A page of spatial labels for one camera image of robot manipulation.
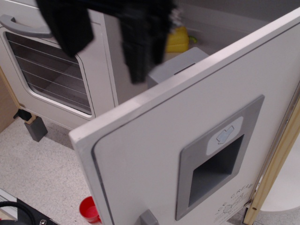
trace yellow object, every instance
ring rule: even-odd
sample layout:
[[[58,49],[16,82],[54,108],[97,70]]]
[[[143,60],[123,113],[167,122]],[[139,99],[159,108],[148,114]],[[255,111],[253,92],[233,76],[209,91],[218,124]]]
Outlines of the yellow object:
[[[188,50],[188,32],[185,27],[178,27],[174,34],[169,34],[166,52],[167,53],[183,53]]]

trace gray handle frame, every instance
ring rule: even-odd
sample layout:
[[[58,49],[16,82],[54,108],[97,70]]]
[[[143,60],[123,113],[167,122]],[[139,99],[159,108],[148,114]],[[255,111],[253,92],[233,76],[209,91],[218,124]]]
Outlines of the gray handle frame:
[[[11,32],[19,35],[24,35],[32,38],[51,38],[53,37],[50,29],[47,26],[39,28],[32,28],[25,25],[21,25],[15,22],[15,18],[10,15],[0,16],[0,23],[3,27]]]

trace speckled floor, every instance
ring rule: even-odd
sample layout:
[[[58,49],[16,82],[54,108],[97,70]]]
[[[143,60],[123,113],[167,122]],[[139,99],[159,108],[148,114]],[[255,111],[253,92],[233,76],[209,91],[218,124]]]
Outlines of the speckled floor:
[[[0,133],[0,188],[61,225],[89,224],[78,212],[81,200],[90,192],[72,150],[69,131],[44,122],[48,134],[40,142],[31,139],[21,119]],[[241,225],[243,215],[241,210],[224,225]],[[300,225],[300,208],[261,212],[254,225]]]

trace gray box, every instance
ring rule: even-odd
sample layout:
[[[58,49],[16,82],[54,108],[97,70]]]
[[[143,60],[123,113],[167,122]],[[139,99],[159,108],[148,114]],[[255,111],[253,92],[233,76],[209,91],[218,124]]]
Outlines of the gray box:
[[[148,88],[154,87],[158,83],[178,74],[208,56],[208,54],[196,47],[181,53],[175,58],[157,66],[149,73],[147,78]]]

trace white cabinet door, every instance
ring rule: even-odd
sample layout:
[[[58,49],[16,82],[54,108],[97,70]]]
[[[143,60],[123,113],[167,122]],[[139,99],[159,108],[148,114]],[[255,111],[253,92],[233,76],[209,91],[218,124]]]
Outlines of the white cabinet door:
[[[300,9],[70,133],[105,225],[219,225],[246,204],[300,81]]]

